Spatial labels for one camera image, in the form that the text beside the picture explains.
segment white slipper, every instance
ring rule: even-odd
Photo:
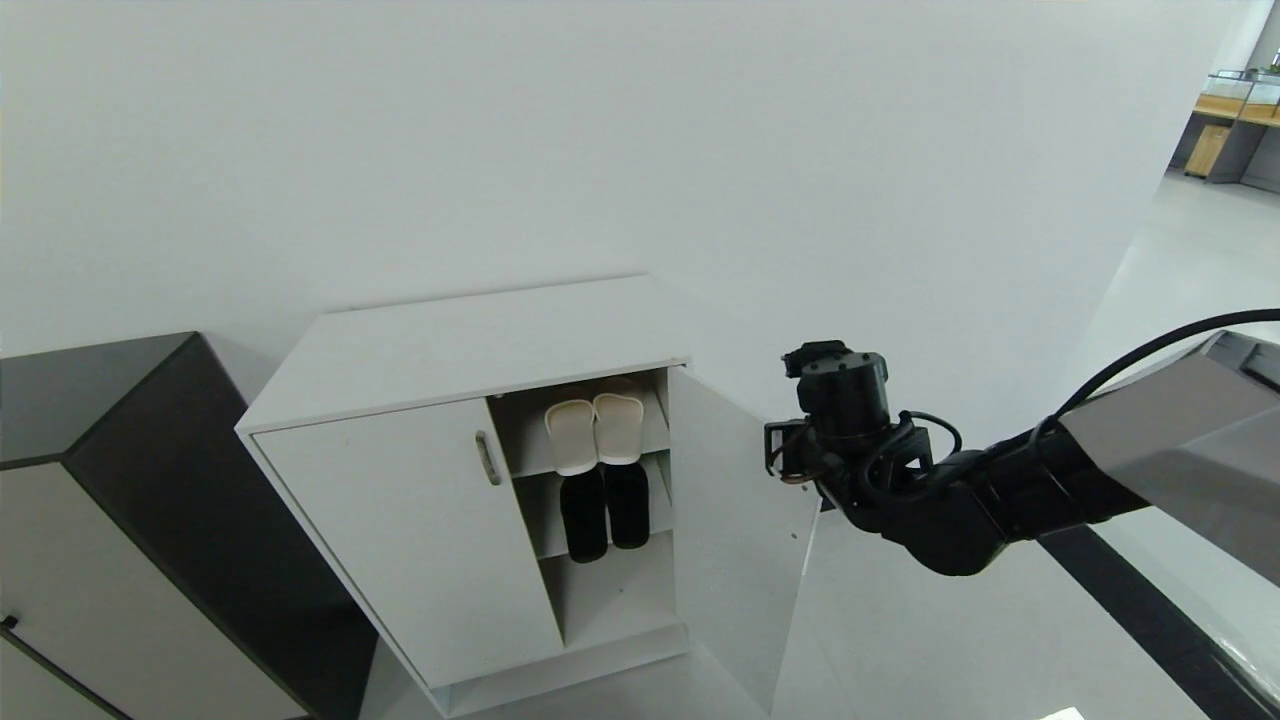
[[[552,438],[552,464],[556,473],[570,478],[593,470],[599,462],[595,452],[595,409],[585,398],[584,388],[566,388],[571,398],[547,409],[543,423]]]
[[[595,406],[595,447],[600,462],[630,465],[640,460],[644,402],[640,386],[627,378],[609,378],[599,384]]]

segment black slipper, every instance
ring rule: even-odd
[[[604,557],[604,551],[609,547],[604,507],[604,482],[595,468],[564,478],[561,484],[561,518],[564,521],[568,556],[573,562],[591,562]]]
[[[613,544],[634,550],[649,542],[649,477],[639,462],[600,465]]]

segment gray floor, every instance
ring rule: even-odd
[[[1280,196],[1167,174],[1073,359],[1062,392],[1176,324],[1280,305],[1277,225]],[[1280,341],[1277,328],[1260,328],[1256,334]],[[1171,521],[1158,512],[1139,515],[1102,532],[1157,584],[1179,585],[1180,594],[1170,593],[1175,601],[1196,609],[1193,616],[1225,642],[1248,630],[1257,638],[1258,657],[1280,653],[1271,650],[1280,648],[1272,642],[1280,635],[1275,611],[1253,612],[1247,626],[1224,620],[1245,610],[1280,607],[1268,594],[1280,591],[1256,585],[1247,570],[1221,562],[1212,547],[1180,527],[1167,527]],[[1206,583],[1207,562],[1219,573],[1219,592],[1197,589]],[[1248,591],[1244,600],[1228,592],[1242,588]],[[1234,605],[1228,602],[1231,597]],[[1234,644],[1248,647],[1245,641]],[[1260,682],[1272,676],[1265,665]],[[1038,720],[1071,707],[1089,720],[1203,717],[1038,547],[1010,548],[978,578],[940,578],[841,518],[823,518],[774,717]],[[475,717],[568,716],[763,715],[710,656],[695,650]],[[420,717],[436,715],[380,648],[364,720]]]

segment open cabinet door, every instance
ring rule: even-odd
[[[676,609],[765,712],[820,498],[764,470],[764,420],[669,370]]]

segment black cable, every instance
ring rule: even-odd
[[[908,410],[908,413],[913,418],[927,420],[929,423],[933,423],[934,425],[938,425],[943,430],[951,433],[951,455],[960,452],[960,448],[964,447],[964,439],[960,437],[960,430],[957,430],[956,427],[952,425],[951,423],[943,420],[942,418],[938,418],[937,415],[931,415],[929,413],[920,413],[919,410]]]
[[[1044,434],[1044,430],[1048,429],[1050,425],[1057,425],[1059,420],[1062,419],[1062,415],[1066,415],[1071,410],[1076,409],[1082,402],[1088,400],[1094,392],[1105,386],[1107,380],[1128,370],[1134,363],[1160,352],[1175,342],[1184,341],[1203,332],[1219,331],[1230,325],[1243,325],[1245,323],[1280,323],[1280,307],[1239,310],[1236,313],[1225,313],[1222,315],[1204,318],[1203,320],[1196,320],[1194,323],[1187,323],[1185,325],[1174,328],[1167,333],[1155,337],[1138,347],[1134,347],[1129,352],[1125,352],[1114,363],[1094,373],[1093,377],[1080,386],[1079,389],[1071,393],[1071,397],[1066,398],[1066,402],[1064,402],[1062,406],[1059,407],[1052,415],[1044,418],[1039,423],[1036,423],[1036,427],[1032,428],[1030,434],[1027,437],[1027,450],[1030,452],[1032,460],[1044,468],[1044,471],[1048,473],[1053,484],[1057,486],[1062,495],[1070,498],[1071,493],[1066,492],[1062,483],[1057,482],[1053,471],[1044,465],[1043,460],[1041,460],[1039,438]]]
[[[1238,313],[1226,313],[1222,315],[1213,315],[1212,318],[1204,318],[1203,320],[1197,320],[1194,323],[1188,323],[1180,328],[1169,331],[1167,333],[1153,338],[1148,342],[1139,345],[1138,347],[1125,352],[1115,363],[1111,363],[1106,368],[1098,370],[1092,378],[1088,379],[1079,389],[1076,389],[1071,397],[1057,409],[1056,413],[1046,418],[1056,423],[1062,415],[1075,409],[1079,404],[1084,402],[1093,395],[1098,388],[1107,383],[1111,378],[1119,375],[1126,370],[1130,365],[1147,357],[1148,355],[1157,352],[1169,347],[1170,345],[1187,340],[1189,337],[1197,336],[1207,331],[1217,331],[1230,325],[1243,325],[1245,323],[1280,323],[1280,307],[1265,307],[1261,310],[1240,310]]]
[[[854,480],[858,483],[858,487],[860,487],[863,493],[865,493],[867,497],[873,502],[877,502],[879,505],[902,505],[906,502],[918,502],[937,493],[938,491],[941,491],[942,488],[945,488],[947,484],[951,483],[950,478],[952,475],[945,473],[937,474],[933,482],[925,484],[924,487],[914,492],[890,492],[888,489],[881,489],[872,483],[870,480],[872,465],[882,461],[886,452],[892,450],[895,445],[902,442],[913,432],[915,432],[915,425],[911,423],[913,416],[919,416],[922,420],[937,423],[938,425],[945,428],[948,433],[951,433],[951,437],[955,441],[955,451],[952,452],[959,452],[960,450],[961,446],[960,432],[956,430],[955,427],[951,425],[951,423],[947,423],[946,420],[937,418],[934,415],[929,415],[928,413],[915,413],[911,410],[904,410],[899,413],[897,428],[895,428],[888,437],[881,441],[879,445],[868,451],[863,456],[863,460],[859,461],[858,466],[855,466],[852,470]],[[884,473],[883,469],[881,469],[878,475],[883,478],[886,487],[888,487],[888,483],[892,479],[892,465],[890,465],[888,473]]]

